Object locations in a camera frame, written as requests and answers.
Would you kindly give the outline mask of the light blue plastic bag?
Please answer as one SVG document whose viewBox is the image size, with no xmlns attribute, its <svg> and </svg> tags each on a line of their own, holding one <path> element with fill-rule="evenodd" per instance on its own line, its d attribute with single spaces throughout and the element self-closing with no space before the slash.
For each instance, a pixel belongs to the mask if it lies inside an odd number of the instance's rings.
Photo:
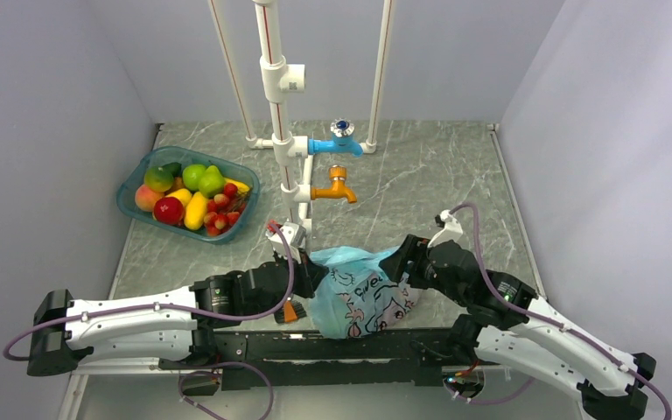
<svg viewBox="0 0 672 420">
<path fill-rule="evenodd" d="M 308 311 L 323 337 L 363 338 L 406 319 L 422 291 L 411 288 L 406 275 L 395 282 L 380 268 L 379 262 L 396 251 L 392 247 L 373 253 L 341 246 L 310 254 L 313 262 L 327 268 Z"/>
</svg>

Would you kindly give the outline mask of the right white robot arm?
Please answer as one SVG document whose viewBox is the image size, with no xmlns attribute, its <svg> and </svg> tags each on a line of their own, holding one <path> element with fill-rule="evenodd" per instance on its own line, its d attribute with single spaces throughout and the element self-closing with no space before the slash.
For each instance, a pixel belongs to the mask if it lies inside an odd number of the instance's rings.
<svg viewBox="0 0 672 420">
<path fill-rule="evenodd" d="M 379 263 L 388 278 L 433 289 L 465 309 L 439 348 L 450 363 L 486 361 L 546 382 L 594 419 L 641 419 L 656 361 L 625 353 L 578 330 L 547 300 L 508 273 L 484 270 L 454 241 L 431 246 L 408 235 Z"/>
</svg>

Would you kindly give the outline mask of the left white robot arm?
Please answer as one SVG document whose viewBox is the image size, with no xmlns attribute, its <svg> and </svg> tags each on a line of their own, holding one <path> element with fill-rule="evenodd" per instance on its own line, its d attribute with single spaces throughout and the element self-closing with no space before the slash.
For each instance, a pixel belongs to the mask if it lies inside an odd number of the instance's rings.
<svg viewBox="0 0 672 420">
<path fill-rule="evenodd" d="M 148 296 L 99 301 L 53 290 L 33 316 L 27 374 L 62 375 L 90 362 L 146 357 L 203 368 L 219 357 L 216 330 L 268 317 L 293 295 L 313 297 L 327 272 L 299 253 Z"/>
</svg>

